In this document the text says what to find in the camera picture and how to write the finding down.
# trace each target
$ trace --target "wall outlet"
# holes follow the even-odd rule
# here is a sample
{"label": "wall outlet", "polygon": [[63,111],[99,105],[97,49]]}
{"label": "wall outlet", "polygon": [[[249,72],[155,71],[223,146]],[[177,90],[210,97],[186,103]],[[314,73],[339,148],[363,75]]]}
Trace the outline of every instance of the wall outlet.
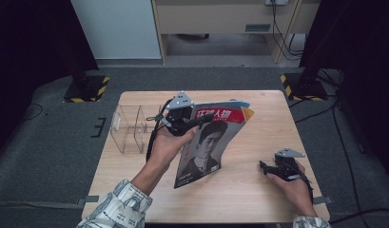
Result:
{"label": "wall outlet", "polygon": [[276,6],[285,6],[288,5],[288,0],[265,0],[267,6],[272,6],[272,3],[275,2]]}

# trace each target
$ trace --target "transparent box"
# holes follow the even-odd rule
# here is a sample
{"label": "transparent box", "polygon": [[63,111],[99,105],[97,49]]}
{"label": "transparent box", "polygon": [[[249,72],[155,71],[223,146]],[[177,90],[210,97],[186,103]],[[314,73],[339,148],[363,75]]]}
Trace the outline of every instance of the transparent box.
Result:
{"label": "transparent box", "polygon": [[110,134],[122,154],[146,153],[155,128],[160,105],[118,105],[111,121]]}

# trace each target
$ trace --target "white cabinet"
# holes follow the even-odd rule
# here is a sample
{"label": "white cabinet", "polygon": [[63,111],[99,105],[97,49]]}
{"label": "white cabinet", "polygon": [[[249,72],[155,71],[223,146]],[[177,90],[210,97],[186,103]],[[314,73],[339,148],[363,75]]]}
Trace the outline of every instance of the white cabinet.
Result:
{"label": "white cabinet", "polygon": [[161,59],[149,0],[71,0],[96,59]]}
{"label": "white cabinet", "polygon": [[283,40],[290,33],[301,0],[289,0],[286,6],[277,7],[267,6],[263,0],[152,0],[152,3],[163,61],[170,34],[260,33],[265,35],[273,61],[278,63]]}

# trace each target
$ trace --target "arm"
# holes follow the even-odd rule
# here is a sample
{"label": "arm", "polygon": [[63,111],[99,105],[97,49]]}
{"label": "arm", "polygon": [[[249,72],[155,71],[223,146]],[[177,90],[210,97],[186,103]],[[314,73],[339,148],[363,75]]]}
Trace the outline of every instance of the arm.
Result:
{"label": "arm", "polygon": [[116,223],[126,228],[144,227],[146,210],[152,203],[150,193],[196,132],[194,127],[182,137],[174,137],[165,127],[160,128],[152,154],[142,170],[132,181],[121,181],[77,227],[114,227]]}
{"label": "arm", "polygon": [[[296,163],[304,173],[304,167],[298,161]],[[310,200],[307,185],[303,180],[285,181],[273,174],[267,174],[267,177],[283,190],[288,200],[297,208],[299,216],[294,220],[294,227],[331,227],[328,222],[318,218],[313,202]]]}
{"label": "arm", "polygon": [[153,144],[152,154],[141,172],[131,181],[137,188],[149,195],[161,177],[167,171],[170,163],[179,153],[182,146],[189,142],[197,132],[197,127],[191,128],[182,137],[174,137],[165,127],[162,127]]}

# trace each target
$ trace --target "sleeve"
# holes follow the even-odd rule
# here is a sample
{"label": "sleeve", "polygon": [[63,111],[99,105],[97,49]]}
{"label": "sleeve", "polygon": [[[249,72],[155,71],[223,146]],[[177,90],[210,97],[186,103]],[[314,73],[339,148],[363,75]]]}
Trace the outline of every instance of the sleeve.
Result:
{"label": "sleeve", "polygon": [[293,228],[331,228],[331,225],[318,217],[297,217],[294,219]]}
{"label": "sleeve", "polygon": [[102,199],[92,214],[78,224],[77,228],[142,228],[145,225],[146,210],[151,204],[151,197],[128,180],[123,180]]}

